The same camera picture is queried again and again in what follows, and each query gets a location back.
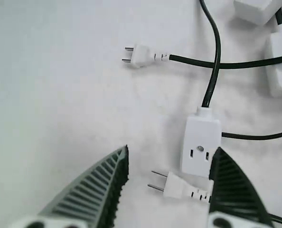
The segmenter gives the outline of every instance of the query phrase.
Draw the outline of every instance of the electrical plug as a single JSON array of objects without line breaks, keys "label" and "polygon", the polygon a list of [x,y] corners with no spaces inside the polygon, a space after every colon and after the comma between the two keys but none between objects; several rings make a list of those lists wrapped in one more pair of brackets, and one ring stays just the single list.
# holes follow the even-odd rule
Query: electrical plug
[{"label": "electrical plug", "polygon": [[172,172],[166,176],[164,174],[158,173],[156,171],[152,171],[155,174],[166,177],[166,184],[164,188],[157,187],[152,184],[148,184],[149,187],[154,188],[156,190],[162,191],[164,197],[182,199],[182,198],[194,198],[200,201],[209,202],[210,194],[207,191],[196,188],[193,185],[190,185],[185,180],[175,175]]},{"label": "electrical plug", "polygon": [[[282,24],[278,26],[278,32],[272,33],[267,39],[265,58],[282,56]],[[266,66],[270,92],[273,97],[282,96],[282,63]]]},{"label": "electrical plug", "polygon": [[130,63],[135,68],[145,67],[154,62],[169,61],[167,53],[155,52],[148,46],[136,44],[134,47],[126,47],[125,50],[132,52],[132,58],[122,59],[122,61]]}]

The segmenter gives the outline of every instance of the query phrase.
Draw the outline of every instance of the white plug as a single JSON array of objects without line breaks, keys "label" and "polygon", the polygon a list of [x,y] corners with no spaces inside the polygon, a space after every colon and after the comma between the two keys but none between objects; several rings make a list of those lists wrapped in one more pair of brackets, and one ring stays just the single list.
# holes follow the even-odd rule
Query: white plug
[{"label": "white plug", "polygon": [[122,59],[122,61],[131,63],[135,68],[145,67],[154,62],[169,61],[167,53],[153,51],[144,45],[136,44],[134,47],[126,47],[125,50],[132,52],[132,58]]},{"label": "white plug", "polygon": [[[282,56],[282,24],[278,26],[278,32],[272,33],[267,40],[265,58]],[[282,96],[282,63],[266,66],[271,95]]]},{"label": "white plug", "polygon": [[181,171],[208,178],[213,155],[220,144],[220,121],[213,118],[210,108],[199,107],[187,120]]},{"label": "white plug", "polygon": [[164,188],[148,184],[149,187],[162,191],[164,197],[176,199],[193,198],[203,202],[210,201],[211,195],[207,191],[190,185],[185,180],[175,175],[173,172],[169,172],[167,176],[156,171],[152,172],[167,178]]},{"label": "white plug", "polygon": [[282,6],[282,0],[234,0],[236,15],[256,25],[264,25]]}]

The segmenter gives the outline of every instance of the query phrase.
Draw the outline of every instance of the white power adapter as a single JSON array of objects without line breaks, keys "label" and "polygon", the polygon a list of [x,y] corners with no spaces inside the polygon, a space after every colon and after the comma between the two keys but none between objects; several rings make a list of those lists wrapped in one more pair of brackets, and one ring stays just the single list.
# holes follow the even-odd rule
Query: white power adapter
[{"label": "white power adapter", "polygon": [[234,0],[236,15],[256,25],[264,25],[282,6],[282,0]]},{"label": "white power adapter", "polygon": [[[278,26],[278,32],[272,33],[267,40],[265,58],[282,56],[282,24]],[[271,95],[282,96],[282,64],[266,67]]]},{"label": "white power adapter", "polygon": [[221,144],[221,133],[221,123],[213,118],[212,110],[198,107],[187,120],[181,171],[208,178],[213,155]]}]

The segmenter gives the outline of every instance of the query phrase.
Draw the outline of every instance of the white device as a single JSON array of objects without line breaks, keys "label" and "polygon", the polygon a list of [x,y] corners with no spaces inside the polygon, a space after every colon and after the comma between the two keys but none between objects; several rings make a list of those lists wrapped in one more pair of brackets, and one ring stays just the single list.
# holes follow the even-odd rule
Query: white device
[{"label": "white device", "polygon": [[282,0],[234,0],[235,12],[241,19],[264,25],[282,6]]},{"label": "white device", "polygon": [[221,144],[221,123],[210,108],[198,107],[188,117],[181,154],[181,171],[208,178],[213,155]]},{"label": "white device", "polygon": [[[278,26],[278,32],[272,33],[267,40],[265,58],[282,56],[282,24]],[[271,95],[282,96],[282,63],[266,66]]]},{"label": "white device", "polygon": [[88,225],[79,219],[28,216],[16,221],[9,228],[88,228]]}]

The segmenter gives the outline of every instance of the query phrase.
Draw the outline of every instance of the white surface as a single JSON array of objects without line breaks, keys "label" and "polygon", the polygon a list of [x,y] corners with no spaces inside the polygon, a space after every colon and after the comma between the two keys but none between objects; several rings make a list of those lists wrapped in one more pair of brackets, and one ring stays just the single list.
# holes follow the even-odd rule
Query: white surface
[{"label": "white surface", "polygon": [[213,155],[221,144],[221,132],[221,123],[211,108],[198,107],[188,117],[180,160],[183,173],[208,178]]},{"label": "white surface", "polygon": [[208,202],[210,195],[211,194],[208,194],[207,191],[189,184],[187,181],[180,178],[173,172],[168,173],[163,191],[164,197],[185,200],[197,199],[202,202]]},{"label": "white surface", "polygon": [[234,0],[236,15],[256,25],[268,22],[281,6],[282,0]]},{"label": "white surface", "polygon": [[[274,21],[256,27],[235,17],[232,0],[214,2],[206,0],[222,61],[263,58]],[[123,48],[135,42],[203,60],[215,55],[195,0],[0,0],[0,227],[38,213],[124,144],[130,180],[116,227],[206,225],[206,204],[168,201],[147,183],[150,170],[179,170],[186,119],[201,104],[211,69],[172,62],[130,69]],[[271,98],[266,78],[264,67],[220,71],[211,104],[224,131],[282,131],[282,98]],[[282,139],[222,139],[222,146],[269,212],[282,216]]]},{"label": "white surface", "polygon": [[[282,25],[278,26],[279,31],[272,33],[267,39],[266,58],[282,56]],[[282,64],[266,67],[271,95],[282,96]]]},{"label": "white surface", "polygon": [[68,227],[77,227],[77,228],[88,228],[88,225],[84,221],[77,219],[68,219],[68,218],[49,218],[43,216],[28,216],[21,218],[18,221],[15,221],[10,225],[9,228],[26,228],[34,222],[42,222],[45,228],[68,228]]}]

